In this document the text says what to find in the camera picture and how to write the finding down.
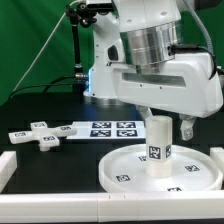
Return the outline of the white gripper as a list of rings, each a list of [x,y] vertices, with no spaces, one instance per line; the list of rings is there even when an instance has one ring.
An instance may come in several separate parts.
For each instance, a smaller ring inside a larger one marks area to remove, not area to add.
[[[117,97],[137,105],[143,121],[152,116],[150,108],[179,113],[181,138],[188,141],[195,117],[208,117],[223,105],[218,74],[210,78],[211,73],[208,53],[185,53],[161,63],[158,73],[138,74],[133,66],[116,63],[112,80]]]

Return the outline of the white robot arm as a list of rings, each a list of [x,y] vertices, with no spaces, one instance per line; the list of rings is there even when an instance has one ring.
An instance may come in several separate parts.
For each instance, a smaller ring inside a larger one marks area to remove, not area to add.
[[[196,0],[86,0],[93,23],[94,64],[88,101],[134,104],[142,117],[152,109],[180,115],[181,137],[193,137],[198,117],[223,105],[211,46],[181,43],[180,12]]]

